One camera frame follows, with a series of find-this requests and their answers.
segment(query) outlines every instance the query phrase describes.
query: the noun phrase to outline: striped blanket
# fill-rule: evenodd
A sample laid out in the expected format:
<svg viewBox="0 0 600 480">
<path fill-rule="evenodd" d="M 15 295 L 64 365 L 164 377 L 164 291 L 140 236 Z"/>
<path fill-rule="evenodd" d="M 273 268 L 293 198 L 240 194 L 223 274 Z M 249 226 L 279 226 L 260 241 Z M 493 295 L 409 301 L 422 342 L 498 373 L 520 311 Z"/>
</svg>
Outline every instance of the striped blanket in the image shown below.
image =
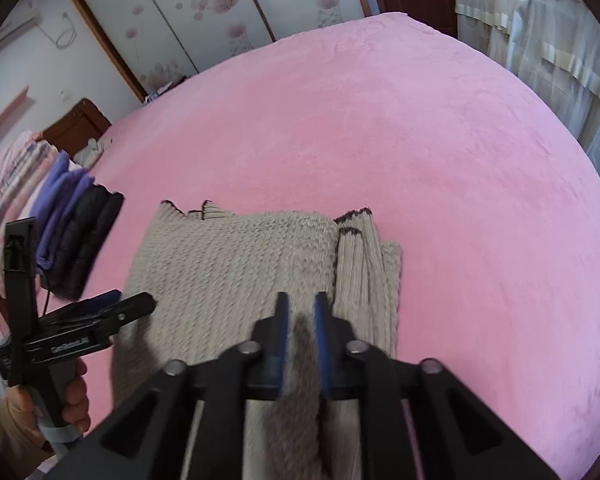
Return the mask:
<svg viewBox="0 0 600 480">
<path fill-rule="evenodd" d="M 23 150 L 16 152 L 13 145 L 8 148 L 11 157 L 4 158 L 0 164 L 0 296 L 4 296 L 4 279 L 2 276 L 2 251 L 4 244 L 4 225 L 18 217 L 29 195 L 46 170 L 52 164 L 58 150 L 46 140 L 35 142 L 33 134 L 29 141 L 22 145 Z"/>
</svg>

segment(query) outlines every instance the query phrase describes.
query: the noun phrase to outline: wall outlet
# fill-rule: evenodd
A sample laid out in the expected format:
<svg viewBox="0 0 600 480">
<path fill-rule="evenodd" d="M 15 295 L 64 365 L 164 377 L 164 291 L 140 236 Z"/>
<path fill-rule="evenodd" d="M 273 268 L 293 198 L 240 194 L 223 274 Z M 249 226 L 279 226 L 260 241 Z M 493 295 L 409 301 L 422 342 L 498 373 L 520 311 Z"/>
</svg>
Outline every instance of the wall outlet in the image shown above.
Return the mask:
<svg viewBox="0 0 600 480">
<path fill-rule="evenodd" d="M 69 92 L 68 88 L 63 88 L 60 91 L 60 99 L 62 100 L 63 103 L 67 102 L 69 99 L 71 99 L 71 92 Z"/>
</svg>

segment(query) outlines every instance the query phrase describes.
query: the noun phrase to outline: human hand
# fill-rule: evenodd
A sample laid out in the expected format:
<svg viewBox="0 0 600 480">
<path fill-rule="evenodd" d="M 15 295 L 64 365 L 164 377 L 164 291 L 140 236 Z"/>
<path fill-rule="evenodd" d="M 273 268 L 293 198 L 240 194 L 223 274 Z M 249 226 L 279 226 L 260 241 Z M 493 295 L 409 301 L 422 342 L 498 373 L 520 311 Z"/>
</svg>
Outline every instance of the human hand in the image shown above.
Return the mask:
<svg viewBox="0 0 600 480">
<path fill-rule="evenodd" d="M 80 433 L 84 433 L 91 425 L 91 418 L 88 413 L 87 385 L 81 377 L 87 373 L 87 365 L 82 359 L 78 359 L 76 373 L 78 377 L 69 383 L 64 392 L 64 400 L 67 405 L 62 410 L 62 418 L 73 424 Z M 6 402 L 11 417 L 27 438 L 38 447 L 44 446 L 45 437 L 38 430 L 33 412 L 33 400 L 26 388 L 22 386 L 7 388 Z"/>
</svg>

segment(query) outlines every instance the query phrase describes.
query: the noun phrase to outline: purple folded cloth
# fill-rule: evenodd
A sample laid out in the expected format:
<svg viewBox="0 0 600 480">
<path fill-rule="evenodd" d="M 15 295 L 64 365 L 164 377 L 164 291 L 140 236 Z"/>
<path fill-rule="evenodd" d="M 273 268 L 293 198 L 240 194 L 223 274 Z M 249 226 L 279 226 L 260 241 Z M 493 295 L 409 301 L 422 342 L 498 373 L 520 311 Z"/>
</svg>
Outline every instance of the purple folded cloth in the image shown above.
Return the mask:
<svg viewBox="0 0 600 480">
<path fill-rule="evenodd" d="M 62 238 L 62 233 L 64 232 L 64 228 L 67 225 L 67 222 L 71 218 L 71 214 L 74 211 L 75 205 L 80 200 L 80 198 L 84 195 L 84 193 L 90 188 L 91 184 L 93 184 L 93 177 L 88 174 L 84 174 L 78 184 L 75 185 L 74 192 L 64 207 L 64 211 L 60 215 L 60 220 L 58 225 L 56 226 L 55 232 L 53 232 L 51 236 L 51 240 L 49 240 L 47 248 L 46 248 L 46 259 L 49 262 L 49 267 L 45 267 L 45 269 L 50 269 L 53 267 L 53 262 L 56 257 L 56 250 L 58 250 L 58 245 L 60 243 L 60 238 Z"/>
<path fill-rule="evenodd" d="M 45 183 L 40 188 L 36 201 L 31 206 L 31 216 L 36 217 L 36 230 L 40 236 L 49 220 L 56 204 L 58 180 L 69 170 L 69 155 L 67 152 L 58 153 L 56 161 L 49 169 Z"/>
<path fill-rule="evenodd" d="M 54 182 L 52 189 L 55 191 L 55 195 L 51 201 L 51 213 L 46 220 L 45 228 L 42 231 L 42 235 L 38 240 L 38 246 L 36 248 L 36 262 L 38 263 L 38 268 L 42 271 L 49 270 L 53 264 L 55 251 L 51 252 L 49 250 L 49 242 L 54 236 L 62 214 L 72 199 L 78 183 L 86 176 L 86 173 L 87 170 L 84 168 L 75 171 L 67 171 Z"/>
</svg>

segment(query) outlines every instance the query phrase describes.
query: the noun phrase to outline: beige knitted sweater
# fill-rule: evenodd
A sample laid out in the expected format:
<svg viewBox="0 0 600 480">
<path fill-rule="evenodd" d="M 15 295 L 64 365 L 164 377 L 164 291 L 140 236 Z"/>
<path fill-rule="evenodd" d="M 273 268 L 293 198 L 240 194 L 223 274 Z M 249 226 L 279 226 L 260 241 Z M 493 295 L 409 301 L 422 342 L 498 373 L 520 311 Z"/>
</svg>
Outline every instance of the beige knitted sweater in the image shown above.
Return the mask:
<svg viewBox="0 0 600 480">
<path fill-rule="evenodd" d="M 333 221 L 319 214 L 237 216 L 211 202 L 184 214 L 160 204 L 134 257 L 125 294 L 151 293 L 148 319 L 125 326 L 114 343 L 112 382 L 119 404 L 165 361 L 213 359 L 272 315 L 277 293 L 290 300 L 283 397 L 247 406 L 244 478 L 350 478 L 359 453 L 357 406 L 332 406 L 325 469 L 318 454 L 320 381 L 313 304 L 326 291 L 334 314 L 357 337 L 393 355 L 400 247 L 380 241 L 371 211 Z"/>
</svg>

